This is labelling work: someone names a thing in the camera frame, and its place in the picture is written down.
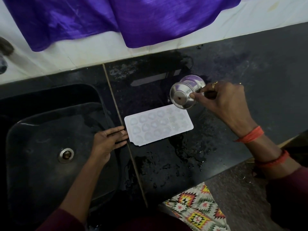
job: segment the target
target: hand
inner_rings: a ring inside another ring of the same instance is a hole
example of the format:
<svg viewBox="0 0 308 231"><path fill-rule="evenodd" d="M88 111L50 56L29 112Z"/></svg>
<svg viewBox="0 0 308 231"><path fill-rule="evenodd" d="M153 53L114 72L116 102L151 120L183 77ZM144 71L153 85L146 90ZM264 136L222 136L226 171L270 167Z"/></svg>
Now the hand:
<svg viewBox="0 0 308 231"><path fill-rule="evenodd" d="M126 139L128 139L128 134L127 131L124 130L124 126L118 126L96 133L91 157L100 160L104 166L110 159L110 152L124 146L127 143L127 141L124 141Z"/></svg>
<svg viewBox="0 0 308 231"><path fill-rule="evenodd" d="M209 83L200 92L210 92L212 96L213 92L217 93L214 99L199 93L191 93L189 96L211 110L237 136L243 137L258 126L250 116L243 85L220 81L214 85L214 89L212 83Z"/></svg>

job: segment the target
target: faucet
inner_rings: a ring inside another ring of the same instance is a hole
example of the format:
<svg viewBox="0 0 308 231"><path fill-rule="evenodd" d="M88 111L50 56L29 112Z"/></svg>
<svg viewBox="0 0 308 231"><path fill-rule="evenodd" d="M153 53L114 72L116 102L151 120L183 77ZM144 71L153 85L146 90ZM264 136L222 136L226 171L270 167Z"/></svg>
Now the faucet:
<svg viewBox="0 0 308 231"><path fill-rule="evenodd" d="M7 70L7 62L4 56L10 56L14 52L14 47L6 39L0 37L0 74Z"/></svg>

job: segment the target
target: white wall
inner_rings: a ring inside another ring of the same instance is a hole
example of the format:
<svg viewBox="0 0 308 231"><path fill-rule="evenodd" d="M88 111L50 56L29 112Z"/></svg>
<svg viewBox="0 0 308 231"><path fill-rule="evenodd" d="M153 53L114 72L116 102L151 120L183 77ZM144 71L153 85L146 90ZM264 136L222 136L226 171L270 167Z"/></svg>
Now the white wall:
<svg viewBox="0 0 308 231"><path fill-rule="evenodd" d="M222 11L211 25L152 46L129 49L121 34L105 32L56 42L42 52L33 52L0 0L0 36L15 47L0 84L307 22L307 10L308 0L242 0L237 7Z"/></svg>

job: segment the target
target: person's left hand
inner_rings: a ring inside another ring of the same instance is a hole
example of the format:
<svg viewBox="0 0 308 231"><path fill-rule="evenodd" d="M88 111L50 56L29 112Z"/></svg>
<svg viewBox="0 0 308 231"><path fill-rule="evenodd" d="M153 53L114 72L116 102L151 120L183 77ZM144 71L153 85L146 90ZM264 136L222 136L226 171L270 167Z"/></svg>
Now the person's left hand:
<svg viewBox="0 0 308 231"><path fill-rule="evenodd" d="M124 141L126 139L128 139L128 134L124 130L124 126L118 126L96 133L91 157L101 160L101 163L105 165L110 159L110 152L124 146L127 143L127 141Z"/></svg>

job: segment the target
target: gray floor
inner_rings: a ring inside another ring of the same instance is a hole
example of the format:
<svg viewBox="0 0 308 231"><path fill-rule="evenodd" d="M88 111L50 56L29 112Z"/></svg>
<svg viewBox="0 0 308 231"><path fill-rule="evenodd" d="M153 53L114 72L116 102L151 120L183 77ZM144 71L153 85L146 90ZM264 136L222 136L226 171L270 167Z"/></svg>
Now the gray floor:
<svg viewBox="0 0 308 231"><path fill-rule="evenodd" d="M253 163L240 163L205 183L232 231L282 231L270 218L265 179L252 177Z"/></svg>

